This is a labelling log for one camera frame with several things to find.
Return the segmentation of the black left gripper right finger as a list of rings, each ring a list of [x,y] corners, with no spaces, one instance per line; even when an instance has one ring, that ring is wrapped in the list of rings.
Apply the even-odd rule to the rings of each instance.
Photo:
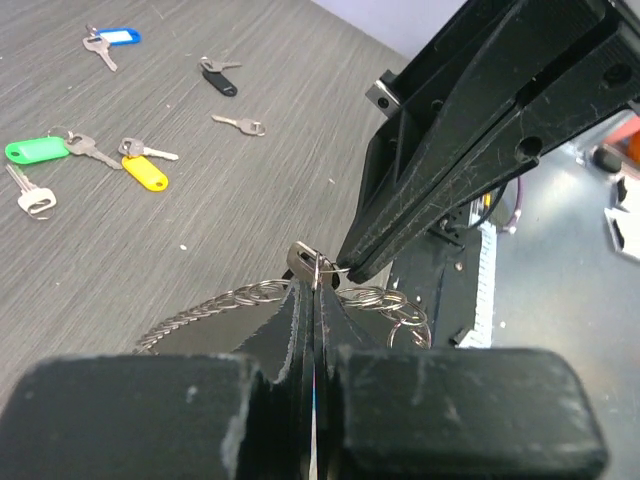
[[[596,479],[609,462],[583,384],[540,349],[402,352],[361,340],[319,286],[317,467],[322,479]]]

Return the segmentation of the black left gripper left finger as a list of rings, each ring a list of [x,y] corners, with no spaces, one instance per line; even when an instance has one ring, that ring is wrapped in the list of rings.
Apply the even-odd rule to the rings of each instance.
[[[311,457],[313,293],[289,287],[267,327],[216,355],[60,357],[35,365],[1,416],[5,479],[305,479]]]

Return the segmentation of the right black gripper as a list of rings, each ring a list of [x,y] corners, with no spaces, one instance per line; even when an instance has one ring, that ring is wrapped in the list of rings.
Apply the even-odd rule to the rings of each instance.
[[[455,207],[639,97],[639,17],[621,1],[469,1],[391,82],[347,236],[367,281]]]

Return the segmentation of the metal crescent keyring holder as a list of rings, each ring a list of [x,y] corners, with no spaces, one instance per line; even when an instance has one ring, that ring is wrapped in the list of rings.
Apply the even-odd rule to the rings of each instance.
[[[293,282],[270,279],[225,292],[204,303],[160,321],[136,342],[135,354],[159,355],[174,347],[178,354],[213,352],[217,348],[238,348],[267,326],[267,314],[276,313]],[[311,293],[328,283],[315,280]],[[393,323],[386,346],[391,349],[398,331],[411,334],[417,347],[429,349],[431,329],[427,314],[399,291],[377,286],[331,288],[338,313],[346,308],[373,312]]]

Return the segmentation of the silver key with ring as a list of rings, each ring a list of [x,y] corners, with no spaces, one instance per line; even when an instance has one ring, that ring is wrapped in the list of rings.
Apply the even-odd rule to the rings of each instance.
[[[19,187],[20,195],[17,199],[19,207],[34,220],[49,220],[57,206],[57,198],[53,191],[31,182],[15,164],[8,163],[5,169]]]

